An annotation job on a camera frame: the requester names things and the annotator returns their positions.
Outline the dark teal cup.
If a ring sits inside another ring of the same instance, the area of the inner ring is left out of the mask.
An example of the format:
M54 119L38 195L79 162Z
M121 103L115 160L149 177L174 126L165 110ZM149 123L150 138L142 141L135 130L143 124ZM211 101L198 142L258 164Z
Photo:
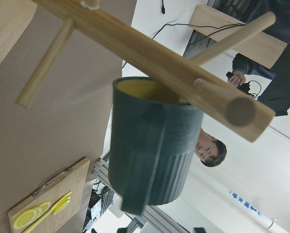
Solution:
M192 161L202 119L201 110L180 103L176 93L150 78L117 79L110 152L116 159L125 153L129 157L157 154L168 165Z

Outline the wooden cup rack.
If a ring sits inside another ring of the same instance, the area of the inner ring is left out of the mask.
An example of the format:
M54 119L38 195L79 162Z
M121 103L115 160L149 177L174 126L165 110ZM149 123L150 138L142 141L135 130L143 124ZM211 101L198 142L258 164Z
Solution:
M97 0L85 5L78 0L0 0L0 63L30 24L38 5L64 24L17 97L24 107L31 105L72 32L78 30L249 142L264 132L275 115L201 65L99 9Z

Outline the wooden cutting board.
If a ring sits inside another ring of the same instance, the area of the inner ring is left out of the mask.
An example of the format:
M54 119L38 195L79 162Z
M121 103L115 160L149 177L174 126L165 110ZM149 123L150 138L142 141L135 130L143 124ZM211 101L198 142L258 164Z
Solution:
M81 229L80 224L84 222L91 193L91 188L87 181L89 170L90 160L89 158L83 157L48 178L31 195L9 210L8 217L11 231L14 233L22 233L41 217L36 218L30 225L16 230L13 228L13 221L20 213L33 209L47 200L51 202L51 208L57 200L69 191L72 191L70 203L57 215L54 215L53 212L48 215L31 233L55 233L75 216L80 217L80 221L76 223L76 226L78 229Z

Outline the lemon slice under spoon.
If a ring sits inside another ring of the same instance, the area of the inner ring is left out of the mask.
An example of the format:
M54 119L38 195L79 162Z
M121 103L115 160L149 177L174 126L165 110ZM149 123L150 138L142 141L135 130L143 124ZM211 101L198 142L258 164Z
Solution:
M58 205L53 211L53 214L57 215L58 213L60 213L70 203L70 199L71 199L71 196L68 195L64 197L61 201L59 201Z

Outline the wooden board on desk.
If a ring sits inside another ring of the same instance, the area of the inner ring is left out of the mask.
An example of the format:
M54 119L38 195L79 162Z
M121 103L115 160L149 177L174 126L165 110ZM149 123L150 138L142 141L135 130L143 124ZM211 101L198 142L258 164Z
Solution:
M272 12L267 12L247 25L233 28L231 32L221 31L210 38L217 41L213 46L208 47L190 60L202 65L217 55L233 49L247 58L271 68L281 56L287 43L263 32L264 29L275 23L276 17ZM208 5L197 5L191 17L191 24L194 30L203 35L209 35L209 29L197 28L196 25L206 24L213 27L220 27L226 24L240 23Z

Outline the middle lemon slice toy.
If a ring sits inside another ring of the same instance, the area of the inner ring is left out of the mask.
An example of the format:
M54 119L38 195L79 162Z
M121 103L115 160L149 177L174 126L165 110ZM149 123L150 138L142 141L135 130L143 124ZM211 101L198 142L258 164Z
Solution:
M36 217L39 218L42 216L51 206L51 202L49 200L41 203L37 207L35 207L35 210L37 211Z

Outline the yellow lemon slice toy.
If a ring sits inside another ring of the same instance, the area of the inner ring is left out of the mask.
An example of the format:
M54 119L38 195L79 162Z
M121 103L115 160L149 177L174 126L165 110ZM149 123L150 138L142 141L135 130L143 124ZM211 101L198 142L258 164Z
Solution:
M20 213L13 221L13 228L18 230L30 225L36 219L38 211L33 208Z

